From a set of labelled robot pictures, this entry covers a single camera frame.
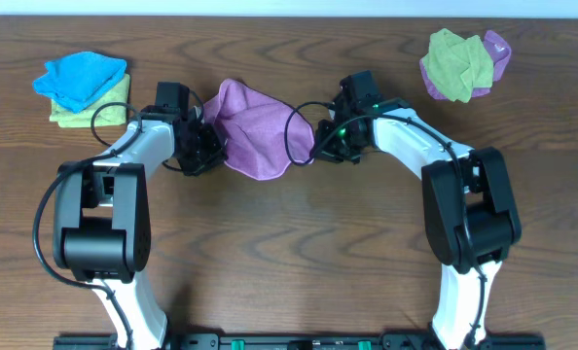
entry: wood grain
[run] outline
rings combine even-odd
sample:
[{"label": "wood grain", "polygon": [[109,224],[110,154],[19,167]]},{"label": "wood grain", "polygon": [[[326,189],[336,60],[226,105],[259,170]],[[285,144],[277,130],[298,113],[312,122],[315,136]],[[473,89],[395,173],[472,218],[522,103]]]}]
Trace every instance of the wood grain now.
[{"label": "wood grain", "polygon": [[[417,63],[442,27],[493,29],[511,44],[491,95],[462,104],[426,93]],[[45,61],[86,50],[127,60],[138,107],[158,81],[206,100],[226,78],[294,105],[325,101],[340,78],[373,70],[386,96],[506,157],[524,233],[493,286],[488,328],[578,349],[578,20],[211,17],[0,17],[0,349],[113,330],[93,294],[44,273],[30,243],[57,167],[101,150],[87,129],[49,123],[49,101],[31,83]],[[226,167],[196,179],[160,171],[149,196],[150,278],[179,330],[379,333],[424,328],[436,309],[440,266],[423,232],[420,183],[385,155],[289,168],[263,183]],[[46,247],[52,219],[49,206]]]}]

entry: cloth pile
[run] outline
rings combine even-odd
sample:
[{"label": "cloth pile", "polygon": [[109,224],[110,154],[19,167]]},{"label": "cloth pile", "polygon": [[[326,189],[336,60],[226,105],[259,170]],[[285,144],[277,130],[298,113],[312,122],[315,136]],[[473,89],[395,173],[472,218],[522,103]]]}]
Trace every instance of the cloth pile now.
[{"label": "cloth pile", "polygon": [[503,76],[512,48],[489,30],[484,41],[442,29],[430,36],[429,52],[419,62],[427,92],[435,99],[468,102],[490,93]]},{"label": "cloth pile", "polygon": [[[79,52],[45,63],[47,74],[34,81],[34,90],[52,100],[51,122],[60,127],[90,127],[90,118],[108,102],[126,102],[130,76],[126,61],[94,52]],[[95,125],[120,125],[126,110],[108,108]]]}]

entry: black mounting rail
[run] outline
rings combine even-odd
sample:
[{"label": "black mounting rail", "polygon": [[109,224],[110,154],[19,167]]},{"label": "black mounting rail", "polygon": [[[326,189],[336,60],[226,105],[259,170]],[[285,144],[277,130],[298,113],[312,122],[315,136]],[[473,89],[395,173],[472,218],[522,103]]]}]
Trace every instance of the black mounting rail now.
[{"label": "black mounting rail", "polygon": [[[59,336],[54,350],[116,350],[116,335]],[[478,350],[545,350],[542,336],[489,335]],[[173,335],[162,350],[445,350],[430,332],[381,335]]]}]

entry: crumpled cloth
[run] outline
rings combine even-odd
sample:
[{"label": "crumpled cloth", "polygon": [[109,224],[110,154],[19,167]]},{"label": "crumpled cloth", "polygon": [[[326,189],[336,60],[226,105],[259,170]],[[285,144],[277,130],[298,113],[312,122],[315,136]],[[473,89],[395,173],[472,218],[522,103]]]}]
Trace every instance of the crumpled cloth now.
[{"label": "crumpled cloth", "polygon": [[[512,55],[512,48],[510,45],[503,39],[500,35],[495,33],[492,30],[486,32],[484,36],[484,48],[490,55],[492,62],[494,64],[494,72],[492,75],[492,80],[497,82],[503,76],[503,72],[505,71],[505,67],[510,62],[510,57]],[[444,96],[434,83],[428,78],[427,73],[425,72],[425,65],[423,64],[423,60],[419,61],[419,66],[421,70],[421,76],[423,77],[423,82],[425,83],[425,87],[427,88],[427,92],[437,100],[447,100],[448,98]],[[475,87],[471,92],[471,97],[480,97],[490,93],[489,87]]]},{"label": "crumpled cloth", "polygon": [[[292,111],[281,101],[227,79],[204,104],[204,119],[227,140],[227,166],[256,180],[271,180],[291,163],[285,152],[284,127]],[[297,117],[289,124],[289,150],[294,159],[304,161],[314,138],[310,124]]]}]

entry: green cloth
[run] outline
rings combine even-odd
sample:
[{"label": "green cloth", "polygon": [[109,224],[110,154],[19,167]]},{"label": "green cloth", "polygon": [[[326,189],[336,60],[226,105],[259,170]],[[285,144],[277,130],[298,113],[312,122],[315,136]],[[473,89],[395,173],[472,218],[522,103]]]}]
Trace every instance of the green cloth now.
[{"label": "green cloth", "polygon": [[[90,127],[90,119],[99,107],[108,102],[126,102],[129,95],[129,74],[114,87],[109,89],[101,98],[92,103],[80,113],[73,113],[52,100],[52,114],[50,122],[57,122],[59,127]],[[101,111],[94,121],[95,126],[120,125],[126,122],[126,109],[122,107],[109,107]]]},{"label": "green cloth", "polygon": [[473,88],[492,87],[492,58],[477,35],[464,40],[441,29],[430,36],[423,65],[427,77],[451,101],[468,102]]}]

